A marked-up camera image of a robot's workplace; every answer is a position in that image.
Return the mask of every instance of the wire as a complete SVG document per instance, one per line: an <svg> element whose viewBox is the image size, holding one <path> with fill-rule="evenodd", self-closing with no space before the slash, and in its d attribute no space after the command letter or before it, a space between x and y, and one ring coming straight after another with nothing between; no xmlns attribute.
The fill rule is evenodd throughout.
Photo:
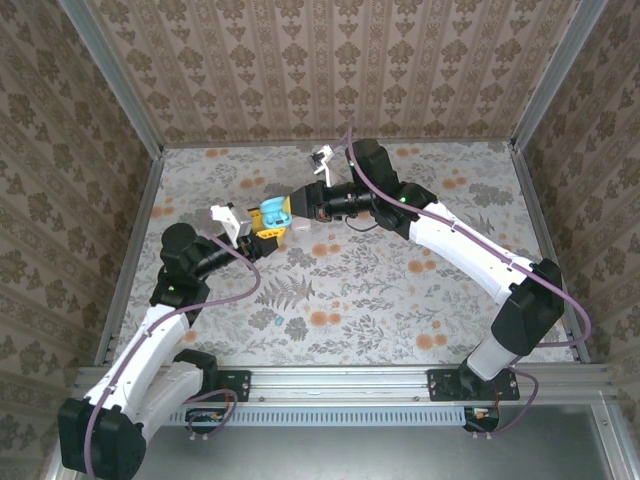
<svg viewBox="0 0 640 480"><path fill-rule="evenodd" d="M428 212L426 210L421 210L419 208L413 207L411 205L407 205L405 203L401 203L395 198L390 197L386 193L382 192L379 188L377 188L373 184L373 182L367 178L367 176L364 174L364 172L360 168L358 159L356 158L355 152L353 150L353 118L349 121L349 128L347 129L347 149L349 150L349 157L350 157L350 160L353 162L353 167L355 168L356 172L358 172L358 175L360 176L362 181L378 197L382 198L383 200L389 202L392 205L395 205L398 208L403 208L405 210L416 213L418 215L422 215L423 217L431 218L433 220L436 220L440 223L445 224L447 227L451 229L454 229L456 232L461 233L462 235L464 235L466 238L471 240L473 243L478 245L483 250L486 250L487 252L492 254L502 263L509 265L510 268L522 273L523 275L526 275L531 280L545 287L547 290L550 290L551 292L555 293L560 298L568 302L573 308L576 309L576 311L582 317L582 320L584 322L584 333L582 334L582 336L580 338L577 338L574 340L568 340L566 342L539 343L538 347L574 347L580 343L584 343L591 336L591 319L589 318L589 314L585 311L584 308L582 308L582 305L580 305L576 300L573 299L573 297L565 293L562 289L547 282L545 279L541 278L540 276L536 275L533 272L530 272L529 270L518 265L517 263L512 262L512 260L509 257L507 257L506 255L503 255L501 252L494 249L490 245L485 244L482 240L476 237L476 235L474 235L471 231L464 228L459 223L453 222L452 220L449 220L448 218L445 218L445 217L441 217L440 215L437 215L435 213Z"/></svg>
<svg viewBox="0 0 640 480"><path fill-rule="evenodd" d="M493 408L496 409L498 415L500 415L500 392L496 388L496 403L493 404Z"/></svg>
<svg viewBox="0 0 640 480"><path fill-rule="evenodd" d="M231 395L231 397L233 398L233 405L231 405L231 410L229 410L229 412L225 415L225 417L220 421L220 423L218 424L218 426L216 428L214 428L210 433L208 433L207 435L209 437L213 437L214 435L217 435L218 433L220 433L220 430L222 430L222 427L224 427L227 422L229 420L231 420L231 417L233 417L233 413L236 411L236 407L238 406L238 394L236 392L234 392L233 390L230 390L228 388L223 388L220 390L214 390L213 392L208 392L205 393L203 395L200 395L198 397L194 397L194 398L190 398L189 400L187 400L186 402L183 403L183 405L189 405L191 403L196 403L199 402L201 400L206 400L207 398L211 398L211 397L215 397L216 395L225 395L225 398L227 395ZM198 415L193 415L190 419L189 419L189 423L187 425L187 429L189 430L189 433L191 435L195 435L195 432L193 431L193 421L194 419L201 417L202 415L205 415L206 412L202 413L202 414L198 414Z"/></svg>
<svg viewBox="0 0 640 480"><path fill-rule="evenodd" d="M349 130L347 129L346 132L344 132L344 135L342 136L342 138L340 140L338 140L336 143L334 143L333 145L331 145L331 150L335 151L337 148L340 147L340 145L342 145L344 142L347 141L347 133L349 132Z"/></svg>
<svg viewBox="0 0 640 480"><path fill-rule="evenodd" d="M351 230L355 230L356 232L360 232L360 233L370 232L370 231L371 231L371 230L373 230L374 228L376 228L376 227L379 227L379 226L380 226L380 225L378 225L378 224L376 223L376 224L374 224L374 225L372 225L372 226L370 226L370 227L367 227L367 228L356 228L356 227L354 227L353 225L351 225L351 224L349 223L349 217L344 217L344 223L346 223L346 224L347 224L347 227L349 227Z"/></svg>
<svg viewBox="0 0 640 480"><path fill-rule="evenodd" d="M513 420L511 420L508 424L506 424L504 427L498 428L497 430L494 430L493 432L487 432L480 425L478 425L476 423L473 423L473 422L470 422L470 421L467 420L467 425L472 426L473 428L475 428L479 432L486 433L487 437L489 437L491 435L499 435L501 433L504 433L504 432L507 432L507 431L511 430L520 420L522 420L522 417L524 417L524 415L527 413L527 411L529 411L529 409L531 408L531 405L533 405L534 400L538 396L538 390L540 389L540 382L538 382L538 379L536 377L534 377L533 375L531 375L530 373L526 373L526 372L523 372L522 370L516 369L513 366L513 364L511 364L509 366L509 370L511 370L516 375L520 375L521 377L525 377L525 378L528 378L529 380L531 380L533 382L533 391L531 392L531 395L529 396L529 399L527 400L527 403L525 403L524 407L522 407L522 410L520 410L520 412L518 412L518 415L516 415L516 417Z"/></svg>
<svg viewBox="0 0 640 480"><path fill-rule="evenodd" d="M151 326L146 330L145 335L141 335L140 336L138 341L133 345L131 350L129 350L129 353L127 353L126 357L122 360L122 363L120 363L118 369L116 370L116 372L114 373L113 377L111 378L111 381L105 387L105 389L104 389L104 391L102 393L102 396L100 397L100 399L96 403L95 407L93 407L93 410L92 410L91 415L89 417L89 422L87 424L87 430L86 430L86 433L85 433L85 436L84 436L84 466L85 466L85 469L87 471L87 475L89 476L89 478L91 480L95 480L95 478L96 478L95 473L93 471L93 464L91 462L91 438L93 437L93 429L95 428L96 420L98 418L100 410L102 409L102 407L106 403L107 398L109 398L109 395L111 395L111 393L115 390L115 387L116 387L116 385L118 383L118 380L122 376L122 373L124 372L126 367L129 365L129 362L131 362L131 359L136 354L136 352L140 349L140 347L142 346L144 341L148 337L150 337L151 334L154 332L154 330L156 330L160 325L162 325L165 321L167 321L168 319L170 319L170 318L172 318L172 317L174 317L176 315L181 315L183 313L187 313L187 312L190 312L192 310L199 310L201 308L208 308L208 307L214 307L214 306L217 306L217 305L224 305L224 304L227 304L227 303L237 302L238 300L242 300L243 298L249 297L250 295L255 293L256 290L258 290L258 288L260 288L260 283L262 281L262 279L260 277L260 272L255 267L255 265L253 263L251 263L250 260L248 260L247 258L243 257L240 253L236 252L233 248L231 248L226 243L222 242L217 237L211 236L210 240L213 243L215 243L216 245L218 245L220 248L226 250L231 255L236 257L242 263L247 265L247 267L249 267L249 270L251 270L253 272L253 274L254 274L254 276L256 278L256 282L253 285L253 287L251 287L249 290L247 290L246 292L241 293L239 295L234 295L232 297L223 298L223 299L220 299L220 300L212 300L210 302L204 302L204 303L198 303L198 304L195 304L195 305L189 305L188 307L178 308L177 310L169 312L166 315L163 315L162 317L160 317L153 324L151 324ZM226 423L226 422L224 422L224 423L223 422L220 422L220 425L218 425L218 429L221 426L224 426L224 423Z"/></svg>

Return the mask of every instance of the aluminum frame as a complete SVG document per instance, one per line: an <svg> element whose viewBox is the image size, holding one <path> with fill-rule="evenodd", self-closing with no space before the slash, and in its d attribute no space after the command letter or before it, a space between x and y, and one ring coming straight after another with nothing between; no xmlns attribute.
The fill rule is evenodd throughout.
<svg viewBox="0 0 640 480"><path fill-rule="evenodd" d="M551 234L549 233L547 223L544 219L544 214L542 213L540 201L536 195L536 189L533 186L529 167L527 167L522 150L517 146L511 148L511 160L516 171L516 176L518 177L518 182L520 183L520 190L522 191L525 205L529 211L529 218L531 218L531 224L533 225L533 233L538 240L540 252L544 257L549 258L556 265L560 265L558 262L558 256L556 255L556 251L553 247L553 242L551 241ZM567 291L567 285L564 278L562 280L562 288L564 291ZM580 338L582 336L582 328L578 322L576 312L573 307L566 302L565 307L565 314L562 317L562 321L567 337L571 339ZM589 352L587 351L587 346L584 343L576 345L574 347L574 352L579 361L583 363L591 361Z"/></svg>
<svg viewBox="0 0 640 480"><path fill-rule="evenodd" d="M98 22L93 18L89 6L86 2L78 2L77 0L60 0L60 4L78 31L91 57L100 68L151 159L158 160L162 154L162 135L147 114L144 100L138 97L129 82L125 73L126 69L121 68L116 60L109 47L109 42L100 30Z"/></svg>
<svg viewBox="0 0 640 480"><path fill-rule="evenodd" d="M584 42L586 42L606 5L607 0L585 0L576 7L567 30L553 52L549 64L513 132L513 142L520 149L524 150L531 140L536 127L551 104L551 100L560 89L571 65L582 50Z"/></svg>
<svg viewBox="0 0 640 480"><path fill-rule="evenodd" d="M427 370L451 368L451 365L415 365L380 367L221 367L221 370L251 370L249 401L238 408L417 407L486 405L491 402L431 402ZM611 385L606 365L557 363L523 363L520 369L533 374L540 382L537 405L591 405L598 433L616 480L637 479L640 467L626 425L615 404L616 391ZM82 397L107 372L108 366L80 370L73 395ZM504 402L521 405L528 400L532 382L520 378L521 399ZM199 406L216 406L203 402ZM47 480L78 478L62 467L59 450L46 476Z"/></svg>

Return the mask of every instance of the black cable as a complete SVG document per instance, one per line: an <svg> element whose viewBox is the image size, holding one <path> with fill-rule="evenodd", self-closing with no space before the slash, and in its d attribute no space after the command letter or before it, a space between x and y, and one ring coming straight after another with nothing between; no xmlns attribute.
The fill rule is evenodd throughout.
<svg viewBox="0 0 640 480"><path fill-rule="evenodd" d="M349 227L349 228L350 228L350 229L352 229L352 230L355 230L356 232L360 232L360 233L369 232L369 231L373 230L374 228L376 228L376 227L379 227L379 226L380 226L380 225L378 225L378 224L376 223L375 225L373 225L373 226L371 226L371 227L367 227L367 228L356 228L356 227L354 227L353 225L351 225L351 224L349 223L348 218L349 218L349 217L344 217L344 223L346 223L346 224L347 224L347 227Z"/></svg>

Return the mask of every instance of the yellow object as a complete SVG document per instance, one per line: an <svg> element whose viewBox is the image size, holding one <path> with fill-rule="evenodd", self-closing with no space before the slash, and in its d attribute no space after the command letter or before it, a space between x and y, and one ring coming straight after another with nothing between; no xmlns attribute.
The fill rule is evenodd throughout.
<svg viewBox="0 0 640 480"><path fill-rule="evenodd" d="M269 228L262 229L259 232L256 232L260 238L266 240L267 238L276 237L278 240L278 246L282 245L282 241L284 240L285 235L287 234L286 228Z"/></svg>
<svg viewBox="0 0 640 480"><path fill-rule="evenodd" d="M287 197L282 205L282 211L291 215L291 197Z"/></svg>
<svg viewBox="0 0 640 480"><path fill-rule="evenodd" d="M287 200L285 201L285 204L284 204L284 211L286 211L287 213L291 213L288 210L291 210L289 197L287 197ZM276 237L278 240L278 246L282 245L284 237L287 234L286 227L265 228L264 224L262 223L262 212L260 212L260 209L258 208L249 210L249 215L251 215L251 220L253 222L253 224L251 225L251 230L253 230L253 233L255 233L258 237L265 240L267 238Z"/></svg>
<svg viewBox="0 0 640 480"><path fill-rule="evenodd" d="M258 233L264 230L264 224L262 223L262 213L260 212L260 210L257 208L249 210L249 215L251 215L251 220L253 221L253 225L251 226L251 230L253 230L253 233Z"/></svg>

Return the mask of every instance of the wall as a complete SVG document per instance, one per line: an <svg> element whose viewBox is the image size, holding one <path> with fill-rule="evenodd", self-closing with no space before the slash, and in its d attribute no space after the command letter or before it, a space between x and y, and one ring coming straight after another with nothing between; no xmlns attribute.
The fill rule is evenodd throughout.
<svg viewBox="0 0 640 480"><path fill-rule="evenodd" d="M164 142L508 138L576 0L90 0Z"/></svg>
<svg viewBox="0 0 640 480"><path fill-rule="evenodd" d="M640 2L610 1L526 148L569 289L640 439Z"/></svg>
<svg viewBox="0 0 640 480"><path fill-rule="evenodd" d="M55 1L0 2L0 478L91 364L150 160Z"/></svg>

